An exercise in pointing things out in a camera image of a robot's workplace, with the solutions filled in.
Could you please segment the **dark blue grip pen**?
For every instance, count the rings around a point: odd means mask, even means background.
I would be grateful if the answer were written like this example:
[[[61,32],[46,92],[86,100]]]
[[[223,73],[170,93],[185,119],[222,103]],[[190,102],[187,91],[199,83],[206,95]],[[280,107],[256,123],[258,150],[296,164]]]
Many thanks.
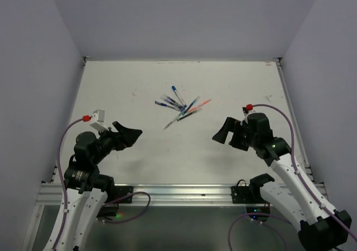
[[[167,105],[167,104],[165,104],[165,103],[158,102],[158,101],[156,101],[156,100],[155,100],[155,104],[157,104],[157,105],[159,105],[159,106],[162,106],[162,107],[166,107],[166,108],[178,110],[177,108],[175,108],[175,107],[173,107],[173,106]]]

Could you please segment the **grey clear pen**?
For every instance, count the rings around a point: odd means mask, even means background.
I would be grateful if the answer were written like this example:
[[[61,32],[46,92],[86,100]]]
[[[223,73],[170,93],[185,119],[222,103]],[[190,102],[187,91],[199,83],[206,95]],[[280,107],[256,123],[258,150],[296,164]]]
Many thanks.
[[[163,130],[166,130],[168,127],[170,127],[174,122],[178,120],[178,118],[181,116],[181,113],[178,114],[176,117],[173,118],[166,126],[164,126]]]

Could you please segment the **blue clear gel pen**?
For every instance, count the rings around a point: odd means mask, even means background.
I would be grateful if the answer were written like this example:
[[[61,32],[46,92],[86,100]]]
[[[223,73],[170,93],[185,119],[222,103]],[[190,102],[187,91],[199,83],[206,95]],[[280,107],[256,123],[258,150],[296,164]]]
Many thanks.
[[[179,107],[183,107],[183,105],[182,105],[181,103],[175,101],[174,99],[172,99],[171,97],[167,96],[166,94],[163,94],[163,97],[164,97],[165,99],[169,100],[170,102],[172,102],[172,103],[178,105]]]

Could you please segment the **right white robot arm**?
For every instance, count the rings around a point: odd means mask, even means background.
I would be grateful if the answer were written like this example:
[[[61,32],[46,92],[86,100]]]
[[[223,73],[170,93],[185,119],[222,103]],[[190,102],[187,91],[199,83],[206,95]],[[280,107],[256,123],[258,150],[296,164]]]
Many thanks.
[[[263,113],[248,113],[243,121],[228,117],[212,139],[247,151],[253,148],[287,186],[282,190],[274,179],[263,174],[251,179],[248,195],[255,202],[272,204],[296,229],[305,250],[330,250],[344,244],[352,219],[347,211],[339,211],[319,192],[298,165],[288,143],[275,137],[269,119]]]

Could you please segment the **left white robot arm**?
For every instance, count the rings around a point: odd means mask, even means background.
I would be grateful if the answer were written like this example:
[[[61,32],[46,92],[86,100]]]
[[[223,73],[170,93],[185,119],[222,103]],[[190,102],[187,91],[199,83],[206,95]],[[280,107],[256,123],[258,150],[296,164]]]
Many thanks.
[[[114,179],[100,174],[98,164],[112,151],[133,146],[142,130],[126,128],[118,122],[113,122],[115,131],[99,121],[90,125],[98,134],[80,133],[68,168],[60,172],[61,204],[45,250],[83,250],[101,209],[132,197],[128,190],[116,190]]]

